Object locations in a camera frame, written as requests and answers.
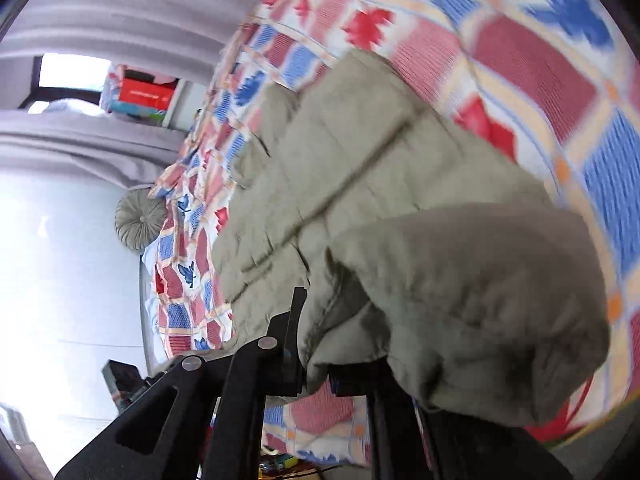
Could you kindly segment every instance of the metal bolt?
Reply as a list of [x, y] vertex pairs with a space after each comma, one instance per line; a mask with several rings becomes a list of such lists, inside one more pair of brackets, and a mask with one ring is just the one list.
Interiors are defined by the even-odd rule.
[[190, 355], [182, 361], [182, 368], [188, 372], [193, 372], [202, 366], [202, 360], [195, 355]]
[[263, 350], [271, 350], [278, 346], [278, 340], [270, 335], [258, 339], [258, 346]]

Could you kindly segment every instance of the round cushion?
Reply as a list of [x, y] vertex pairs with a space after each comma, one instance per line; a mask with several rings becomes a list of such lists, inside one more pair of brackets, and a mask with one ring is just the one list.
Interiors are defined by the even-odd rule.
[[141, 254], [160, 234], [166, 218], [164, 199], [148, 197], [149, 189], [131, 189], [116, 208], [114, 226], [120, 241]]

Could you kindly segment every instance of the bed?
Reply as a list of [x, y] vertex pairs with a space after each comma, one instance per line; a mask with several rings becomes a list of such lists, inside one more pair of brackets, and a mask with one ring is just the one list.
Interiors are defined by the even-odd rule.
[[[230, 162], [260, 123], [261, 89], [296, 91], [357, 47], [386, 57], [442, 115], [581, 213], [607, 287], [612, 345], [556, 420], [561, 438], [640, 388], [640, 65], [598, 0], [264, 0], [227, 45], [206, 107], [152, 195], [168, 218], [148, 256], [167, 355], [233, 331], [209, 249], [235, 191]], [[318, 462], [369, 460], [362, 399], [316, 395], [265, 416], [270, 446]]]

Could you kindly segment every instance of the gray curtain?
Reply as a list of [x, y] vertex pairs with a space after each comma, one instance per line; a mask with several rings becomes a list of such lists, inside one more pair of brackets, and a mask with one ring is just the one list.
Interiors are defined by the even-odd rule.
[[0, 168], [100, 178], [128, 189], [155, 182], [184, 140], [176, 130], [74, 112], [0, 111]]
[[0, 57], [81, 54], [207, 85], [223, 45], [259, 1], [30, 0]]

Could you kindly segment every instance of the patchwork quilt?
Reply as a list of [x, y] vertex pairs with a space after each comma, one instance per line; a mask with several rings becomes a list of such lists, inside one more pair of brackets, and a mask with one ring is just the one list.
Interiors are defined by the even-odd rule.
[[[165, 197], [154, 290], [168, 355], [230, 338], [209, 250], [258, 134], [262, 90], [300, 91], [352, 48], [386, 57], [444, 116], [544, 181], [587, 222], [606, 280], [609, 358], [544, 428], [551, 439], [640, 388], [640, 64], [598, 0], [264, 0], [227, 45], [206, 108], [151, 195]], [[362, 399], [268, 410], [265, 439], [312, 460], [365, 463]]]

